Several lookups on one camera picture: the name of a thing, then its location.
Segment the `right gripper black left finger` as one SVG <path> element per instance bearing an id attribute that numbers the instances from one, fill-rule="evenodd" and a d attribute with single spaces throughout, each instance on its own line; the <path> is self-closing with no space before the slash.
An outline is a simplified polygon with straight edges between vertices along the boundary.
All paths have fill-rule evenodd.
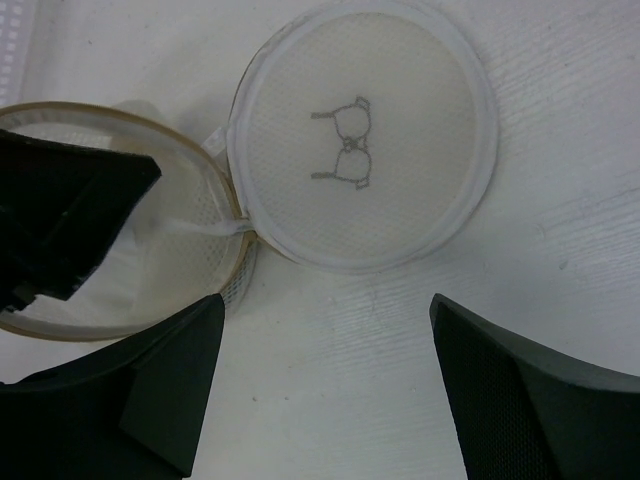
<path id="1" fill-rule="evenodd" d="M 191 476 L 225 321 L 207 296 L 91 354 L 1 386 L 4 479 Z"/>

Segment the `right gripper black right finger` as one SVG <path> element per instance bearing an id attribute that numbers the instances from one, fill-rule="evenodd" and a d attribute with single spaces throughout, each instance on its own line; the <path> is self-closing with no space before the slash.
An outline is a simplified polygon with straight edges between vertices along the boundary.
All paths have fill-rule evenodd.
<path id="1" fill-rule="evenodd" d="M 434 345 L 470 479 L 636 479 L 639 379 L 437 294 Z"/>

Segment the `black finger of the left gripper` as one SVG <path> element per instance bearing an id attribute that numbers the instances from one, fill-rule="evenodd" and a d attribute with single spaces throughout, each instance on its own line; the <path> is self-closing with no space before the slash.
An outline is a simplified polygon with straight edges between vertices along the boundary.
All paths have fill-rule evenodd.
<path id="1" fill-rule="evenodd" d="M 1 308 L 69 299 L 159 180 L 146 155 L 1 133 Z"/>

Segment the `round white mesh laundry bag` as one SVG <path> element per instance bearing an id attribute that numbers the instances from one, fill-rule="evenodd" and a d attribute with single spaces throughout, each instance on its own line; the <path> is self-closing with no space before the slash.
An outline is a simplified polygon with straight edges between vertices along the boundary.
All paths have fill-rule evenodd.
<path id="1" fill-rule="evenodd" d="M 422 258 L 481 201 L 499 134 L 476 52 L 417 1 L 341 1 L 298 17 L 255 54 L 227 123 L 201 143 L 143 100 L 18 104 L 2 110 L 1 128 L 160 168 L 70 299 L 40 294 L 1 317 L 23 335 L 72 341 L 136 333 L 211 294 L 240 296 L 258 241 L 345 274 Z"/>

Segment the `white plastic perforated basket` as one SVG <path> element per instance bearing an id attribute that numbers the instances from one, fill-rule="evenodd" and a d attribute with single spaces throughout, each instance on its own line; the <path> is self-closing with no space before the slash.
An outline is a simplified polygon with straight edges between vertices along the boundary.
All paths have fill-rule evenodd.
<path id="1" fill-rule="evenodd" d="M 39 4 L 37 0 L 1 0 L 1 107 L 20 101 Z"/>

